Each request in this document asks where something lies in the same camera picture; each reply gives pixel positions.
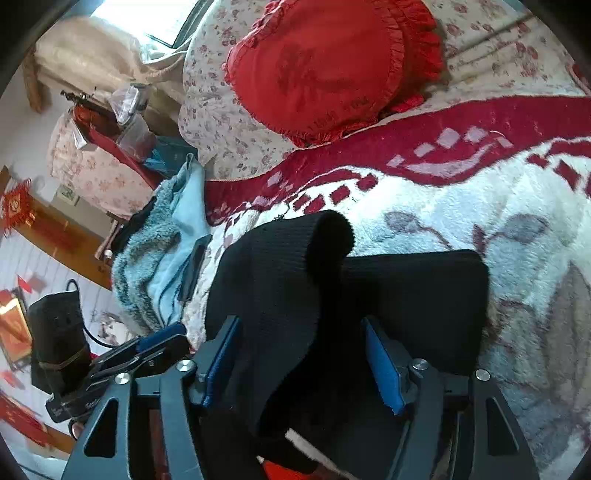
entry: floral bedsheet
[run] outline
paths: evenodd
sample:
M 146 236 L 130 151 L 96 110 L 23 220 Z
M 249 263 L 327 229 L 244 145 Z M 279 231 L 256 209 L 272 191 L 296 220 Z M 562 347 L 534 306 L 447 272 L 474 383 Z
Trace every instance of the floral bedsheet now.
M 517 0 L 424 0 L 439 23 L 447 71 L 417 109 L 384 119 L 506 95 L 584 95 L 571 77 L 572 59 L 554 34 Z M 267 0 L 216 0 L 187 53 L 179 114 L 181 135 L 199 149 L 208 179 L 265 173 L 296 147 L 238 103 L 223 79 L 229 49 L 259 18 Z
M 49 173 L 74 189 L 91 205 L 129 218 L 150 201 L 149 185 L 102 148 L 76 148 L 69 113 L 62 115 L 51 135 L 47 151 Z

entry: red and white blanket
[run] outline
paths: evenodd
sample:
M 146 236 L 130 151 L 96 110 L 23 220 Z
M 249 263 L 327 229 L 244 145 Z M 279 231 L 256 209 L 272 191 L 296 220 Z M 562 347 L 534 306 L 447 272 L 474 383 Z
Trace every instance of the red and white blanket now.
M 256 178 L 210 181 L 212 225 L 185 312 L 204 340 L 224 250 L 253 227 L 334 209 L 352 255 L 470 248 L 491 274 L 480 364 L 499 379 L 544 479 L 591 439 L 591 98 L 461 103 L 292 153 Z

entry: black knit fabric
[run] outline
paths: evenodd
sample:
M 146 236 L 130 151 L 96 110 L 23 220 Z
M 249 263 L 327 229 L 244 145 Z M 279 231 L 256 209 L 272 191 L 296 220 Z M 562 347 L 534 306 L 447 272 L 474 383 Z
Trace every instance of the black knit fabric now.
M 332 211 L 248 232 L 220 261 L 206 330 L 212 338 L 227 315 L 242 319 L 223 400 L 260 445 L 293 428 L 358 478 L 383 479 L 401 419 L 379 397 L 361 319 L 375 315 L 412 356 L 469 374 L 488 272 L 470 251 L 345 258 L 352 247 L 351 227 Z
M 113 241 L 111 242 L 111 251 L 113 252 L 113 259 L 119 255 L 127 244 L 131 236 L 139 231 L 144 226 L 148 219 L 150 212 L 154 208 L 156 197 L 150 198 L 150 201 L 139 212 L 134 213 L 127 223 L 117 232 Z

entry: blue padding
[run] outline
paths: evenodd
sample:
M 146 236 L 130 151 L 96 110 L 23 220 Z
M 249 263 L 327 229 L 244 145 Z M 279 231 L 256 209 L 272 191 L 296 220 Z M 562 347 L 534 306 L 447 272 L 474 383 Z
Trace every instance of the blue padding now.
M 173 337 L 174 335 L 187 335 L 187 328 L 180 322 L 175 322 L 169 326 L 159 330 L 158 332 L 148 335 L 146 338 L 141 340 L 135 351 L 141 353 L 152 348 L 154 345 L 158 345 L 160 342 L 164 342 L 166 339 Z
M 240 319 L 236 319 L 228 332 L 225 341 L 220 346 L 216 358 L 207 373 L 206 391 L 203 406 L 215 405 L 228 384 L 228 379 L 234 367 L 234 361 L 240 345 L 238 326 Z
M 370 322 L 365 319 L 365 355 L 369 367 L 378 384 L 379 394 L 385 405 L 390 407 L 395 415 L 402 412 L 404 399 L 400 393 L 400 374 L 391 362 L 386 349 L 379 340 Z

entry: window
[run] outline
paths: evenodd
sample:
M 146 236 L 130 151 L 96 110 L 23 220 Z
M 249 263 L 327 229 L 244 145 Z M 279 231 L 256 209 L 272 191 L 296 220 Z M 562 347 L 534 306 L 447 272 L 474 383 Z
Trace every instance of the window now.
M 93 16 L 168 47 L 182 45 L 197 27 L 207 0 L 105 0 Z

